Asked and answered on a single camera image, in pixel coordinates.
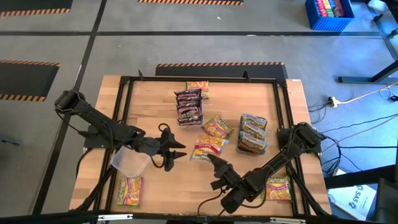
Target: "blue bin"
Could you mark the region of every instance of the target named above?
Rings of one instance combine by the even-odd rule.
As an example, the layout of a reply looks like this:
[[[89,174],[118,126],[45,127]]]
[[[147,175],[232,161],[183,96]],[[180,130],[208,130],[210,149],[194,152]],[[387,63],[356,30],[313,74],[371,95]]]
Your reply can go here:
[[[307,9],[308,20],[311,29],[341,32],[344,28],[354,20],[354,12],[349,0],[340,0],[343,6],[345,17],[321,17],[317,9],[317,0],[306,0],[305,8]]]

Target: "striped floor tape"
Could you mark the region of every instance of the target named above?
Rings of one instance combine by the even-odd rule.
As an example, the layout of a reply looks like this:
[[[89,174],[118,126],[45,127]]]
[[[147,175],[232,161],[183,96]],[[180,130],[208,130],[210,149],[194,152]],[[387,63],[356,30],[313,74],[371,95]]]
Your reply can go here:
[[[70,12],[73,0],[0,0],[0,17]]]
[[[283,62],[216,62],[216,63],[161,63],[157,67],[200,67],[200,66],[243,66],[243,65],[284,65]]]
[[[243,0],[138,0],[142,3],[166,3],[166,4],[211,4],[211,5],[225,5],[225,6],[242,6]]]
[[[45,101],[59,67],[58,62],[0,60],[0,100]]]

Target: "blue crate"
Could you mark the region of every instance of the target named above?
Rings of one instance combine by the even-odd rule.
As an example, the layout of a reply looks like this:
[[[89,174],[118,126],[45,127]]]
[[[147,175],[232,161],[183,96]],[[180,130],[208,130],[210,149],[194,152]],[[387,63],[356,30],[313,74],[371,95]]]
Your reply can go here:
[[[345,17],[321,17],[318,13],[316,0],[306,0],[305,8],[307,9],[310,27],[313,30],[337,31],[341,32],[344,28],[354,20],[354,12],[349,0],[340,0],[343,6]]]

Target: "floor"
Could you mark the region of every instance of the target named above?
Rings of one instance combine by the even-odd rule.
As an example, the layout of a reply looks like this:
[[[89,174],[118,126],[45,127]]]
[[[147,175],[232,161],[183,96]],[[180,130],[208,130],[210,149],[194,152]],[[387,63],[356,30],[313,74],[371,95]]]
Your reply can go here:
[[[244,6],[192,6],[147,4],[131,0],[109,0],[99,31],[269,31],[311,32],[304,0],[245,0]],[[91,32],[101,0],[75,0],[68,14],[0,18],[0,31],[88,31]],[[353,3],[355,20],[345,32],[378,32],[373,16],[363,3]],[[388,29],[398,27],[392,17],[382,19]],[[392,40],[398,46],[398,37]],[[0,133],[21,139],[19,147],[0,145],[0,217],[30,213],[44,176],[60,127],[53,103],[63,90],[71,89],[89,41],[87,35],[19,36],[0,35],[0,59],[60,62],[47,100],[43,103],[0,101]],[[380,85],[339,84],[341,75],[370,77],[393,62],[380,36],[274,37],[220,35],[125,35],[95,39],[80,91],[95,104],[103,75],[154,75],[158,63],[281,61],[289,78],[301,79],[309,106],[328,96],[340,101],[375,90]],[[392,87],[398,93],[398,87]],[[327,108],[325,119],[314,124],[320,131],[396,113],[397,103],[378,93],[337,108]],[[317,121],[323,111],[312,113]],[[72,125],[87,124],[72,119]],[[362,131],[375,123],[329,132],[335,139]],[[350,138],[344,146],[396,146],[398,119]],[[325,149],[331,143],[324,141]],[[65,212],[75,183],[76,162],[83,138],[68,130],[57,168],[45,201],[44,213]],[[372,169],[395,163],[394,149],[344,149],[359,168]],[[322,161],[337,155],[335,148]],[[348,160],[340,167],[357,171]],[[332,206],[341,217],[348,215]]]

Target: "wooden table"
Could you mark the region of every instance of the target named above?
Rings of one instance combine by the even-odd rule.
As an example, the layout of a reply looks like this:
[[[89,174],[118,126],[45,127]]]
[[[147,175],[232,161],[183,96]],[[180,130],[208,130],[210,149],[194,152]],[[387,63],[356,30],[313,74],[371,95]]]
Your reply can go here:
[[[111,117],[116,95],[118,92],[120,76],[104,76],[99,90],[96,109]],[[116,191],[111,206],[112,212],[125,213],[157,213],[194,215],[200,202],[218,195],[212,191],[210,182],[213,177],[213,165],[207,161],[190,161],[190,154],[194,142],[199,134],[204,134],[200,128],[182,129],[177,125],[174,91],[184,90],[185,82],[134,82],[132,101],[129,108],[127,124],[135,125],[146,131],[147,136],[158,137],[157,129],[160,123],[169,124],[177,141],[186,145],[186,149],[178,149],[188,155],[175,160],[174,168],[170,172],[155,168],[151,163],[146,167],[142,176],[144,188],[139,208],[116,205]],[[300,80],[287,80],[287,88],[291,102],[293,119],[296,123],[310,122],[307,104],[304,97],[303,86]],[[283,104],[283,94],[280,91],[284,121],[287,115]],[[278,151],[276,130],[279,126],[275,108],[275,98],[272,85],[260,83],[210,83],[210,99],[203,101],[205,120],[214,115],[220,115],[234,129],[234,134],[229,139],[229,144],[223,148],[221,158],[234,165],[234,169],[243,175],[255,167],[260,167],[274,157]],[[252,113],[268,119],[267,140],[269,146],[266,153],[259,157],[245,156],[235,151],[238,125],[243,113]],[[70,208],[79,206],[86,196],[92,191],[100,175],[104,149],[95,149],[81,162],[80,171],[73,191]],[[160,164],[162,158],[155,156],[155,161]],[[331,213],[330,205],[323,181],[319,159],[313,154],[301,156],[305,183],[315,200],[324,210]],[[275,176],[285,176],[282,168]],[[298,210],[302,213],[302,201],[299,188],[296,187]],[[104,208],[107,187],[103,191],[100,208]],[[250,205],[260,204],[258,197]],[[204,204],[201,214],[217,215],[222,210],[220,200]],[[292,209],[289,202],[266,201],[261,208],[250,209],[240,207],[232,215],[263,215],[263,216],[291,216]]]

